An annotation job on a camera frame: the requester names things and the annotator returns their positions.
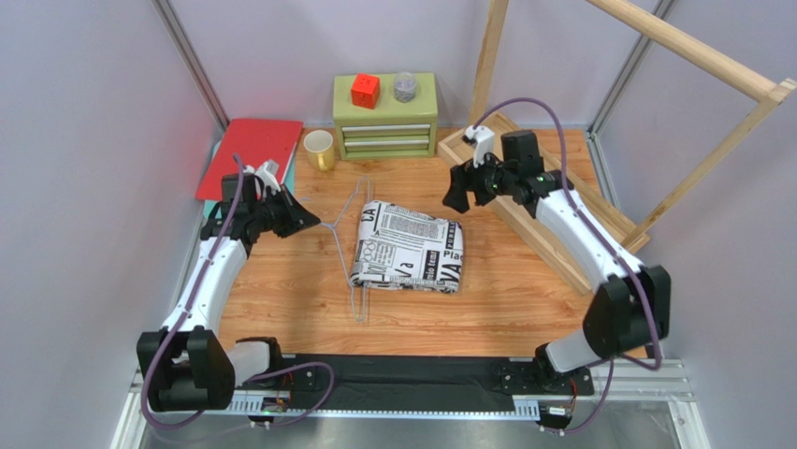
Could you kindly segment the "blue wire hanger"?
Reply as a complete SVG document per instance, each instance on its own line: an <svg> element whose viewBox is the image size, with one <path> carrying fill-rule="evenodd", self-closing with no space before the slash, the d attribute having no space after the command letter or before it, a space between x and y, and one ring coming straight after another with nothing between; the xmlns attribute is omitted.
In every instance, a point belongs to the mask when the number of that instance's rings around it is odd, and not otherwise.
<svg viewBox="0 0 797 449"><path fill-rule="evenodd" d="M372 200L371 180L366 175L363 175L359 178L355 189L349 195L336 220L333 223L321 222L320 226L328 229L335 241L341 261L341 267L345 276L345 281L349 287L349 302L352 316L357 323L365 323L368 319L368 288L356 286L352 281L352 265L355 262L355 257L352 255L352 250L356 249L358 240L354 239L351 245L345 246L341 242L339 233L343 219L347 216L348 210L358 196L362 196L365 203L369 203Z"/></svg>

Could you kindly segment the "newspaper print trousers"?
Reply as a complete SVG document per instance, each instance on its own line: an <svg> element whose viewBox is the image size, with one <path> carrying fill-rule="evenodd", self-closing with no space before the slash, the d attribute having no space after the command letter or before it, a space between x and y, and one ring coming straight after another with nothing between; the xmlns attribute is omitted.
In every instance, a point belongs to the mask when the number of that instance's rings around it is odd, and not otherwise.
<svg viewBox="0 0 797 449"><path fill-rule="evenodd" d="M461 223L373 200L360 213L350 282L356 287L455 294L464 259Z"/></svg>

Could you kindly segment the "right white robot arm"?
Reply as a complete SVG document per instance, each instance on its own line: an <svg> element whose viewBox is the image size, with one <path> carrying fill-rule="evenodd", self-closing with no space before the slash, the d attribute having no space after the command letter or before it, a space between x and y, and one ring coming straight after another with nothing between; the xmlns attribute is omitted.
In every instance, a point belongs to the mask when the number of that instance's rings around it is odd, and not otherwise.
<svg viewBox="0 0 797 449"><path fill-rule="evenodd" d="M463 137L473 157L452 167L443 205L464 213L469 195L478 206L510 197L564 245L585 272L594 297L580 329L536 350L548 376L569 373L622 356L669 333L671 277L661 266L647 266L603 228L564 172L545 170L536 135L530 130L498 139L485 126L469 127Z"/></svg>

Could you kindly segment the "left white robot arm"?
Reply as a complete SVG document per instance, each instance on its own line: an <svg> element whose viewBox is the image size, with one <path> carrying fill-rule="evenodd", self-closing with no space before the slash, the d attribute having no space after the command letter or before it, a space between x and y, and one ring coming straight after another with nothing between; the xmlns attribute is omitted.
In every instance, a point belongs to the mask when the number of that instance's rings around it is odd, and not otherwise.
<svg viewBox="0 0 797 449"><path fill-rule="evenodd" d="M284 239L320 220L270 175L225 175L221 192L214 217L201 229L196 266L177 306L159 330L138 339L145 407L151 412L223 410L237 387L270 372L282 358L272 337L246 338L226 350L217 331L260 235Z"/></svg>

